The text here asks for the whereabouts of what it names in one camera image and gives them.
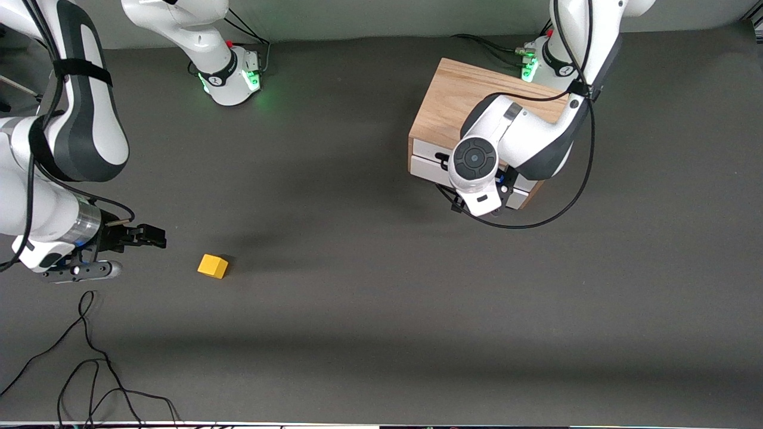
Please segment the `yellow wooden block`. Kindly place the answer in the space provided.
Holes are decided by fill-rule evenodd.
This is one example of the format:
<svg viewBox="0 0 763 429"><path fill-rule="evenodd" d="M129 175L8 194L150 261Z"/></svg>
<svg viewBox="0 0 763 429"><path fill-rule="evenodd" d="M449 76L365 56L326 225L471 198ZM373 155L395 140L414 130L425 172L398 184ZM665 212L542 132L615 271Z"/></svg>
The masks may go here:
<svg viewBox="0 0 763 429"><path fill-rule="evenodd" d="M197 272L212 277L213 279L223 279L229 267L229 261L221 256L204 254L198 265Z"/></svg>

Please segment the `white drawer with black handle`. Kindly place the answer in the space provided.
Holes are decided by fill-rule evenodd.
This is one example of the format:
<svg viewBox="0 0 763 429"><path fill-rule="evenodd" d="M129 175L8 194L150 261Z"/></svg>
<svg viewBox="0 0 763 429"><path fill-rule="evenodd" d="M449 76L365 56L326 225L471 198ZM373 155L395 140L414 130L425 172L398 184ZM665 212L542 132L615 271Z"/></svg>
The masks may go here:
<svg viewBox="0 0 763 429"><path fill-rule="evenodd" d="M422 163L427 161L433 163L437 169L447 172L449 169L450 155L454 150L452 144L443 147L438 144L424 141L423 139L414 138L411 143L411 155L410 155L410 168L409 171L414 173L414 161Z"/></svg>

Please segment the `wooden drawer cabinet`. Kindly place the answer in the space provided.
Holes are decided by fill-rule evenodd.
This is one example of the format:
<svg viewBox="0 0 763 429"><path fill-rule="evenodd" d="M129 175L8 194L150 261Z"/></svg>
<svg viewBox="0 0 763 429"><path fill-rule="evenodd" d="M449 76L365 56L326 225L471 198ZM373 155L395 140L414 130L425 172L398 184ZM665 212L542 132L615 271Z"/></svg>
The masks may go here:
<svg viewBox="0 0 763 429"><path fill-rule="evenodd" d="M546 139L553 141L548 130L564 115L569 96L534 82L442 58L408 134L408 171L412 139L455 148L463 133L461 127L474 107L499 92L511 93L512 100L522 107L516 117L520 130L508 130L498 144L500 168L507 167L507 150L540 148Z"/></svg>

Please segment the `dark grey table mat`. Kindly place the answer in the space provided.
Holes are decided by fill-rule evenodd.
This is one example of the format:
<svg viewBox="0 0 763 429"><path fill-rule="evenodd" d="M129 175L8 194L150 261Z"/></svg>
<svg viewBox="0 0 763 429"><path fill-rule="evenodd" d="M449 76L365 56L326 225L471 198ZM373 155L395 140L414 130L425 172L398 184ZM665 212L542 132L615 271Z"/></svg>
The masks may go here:
<svg viewBox="0 0 763 429"><path fill-rule="evenodd" d="M95 290L123 383L192 421L763 427L756 49L746 23L624 35L588 186L528 231L407 171L439 60L491 66L472 43L284 43L237 108L177 49L107 51L131 158L89 188L168 246L108 281L0 274L0 389Z"/></svg>

